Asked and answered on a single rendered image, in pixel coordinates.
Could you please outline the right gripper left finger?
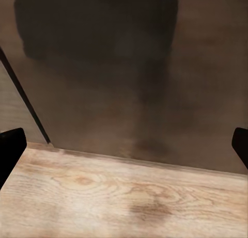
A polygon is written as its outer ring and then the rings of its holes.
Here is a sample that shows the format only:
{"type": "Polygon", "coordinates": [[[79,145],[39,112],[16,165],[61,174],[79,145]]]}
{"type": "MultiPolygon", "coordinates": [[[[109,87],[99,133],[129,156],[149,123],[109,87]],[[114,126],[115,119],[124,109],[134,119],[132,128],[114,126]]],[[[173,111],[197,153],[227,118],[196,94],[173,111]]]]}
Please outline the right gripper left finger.
{"type": "Polygon", "coordinates": [[[23,128],[0,133],[0,190],[26,147],[23,128]]]}

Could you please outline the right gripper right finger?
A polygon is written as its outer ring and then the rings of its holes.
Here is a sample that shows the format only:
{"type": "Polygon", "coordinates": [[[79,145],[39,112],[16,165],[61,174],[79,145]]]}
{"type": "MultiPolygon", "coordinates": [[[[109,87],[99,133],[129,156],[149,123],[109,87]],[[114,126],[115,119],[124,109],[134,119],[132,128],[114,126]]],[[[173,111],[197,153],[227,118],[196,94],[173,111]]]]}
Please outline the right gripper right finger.
{"type": "Polygon", "coordinates": [[[231,145],[248,169],[248,130],[236,128],[231,145]]]}

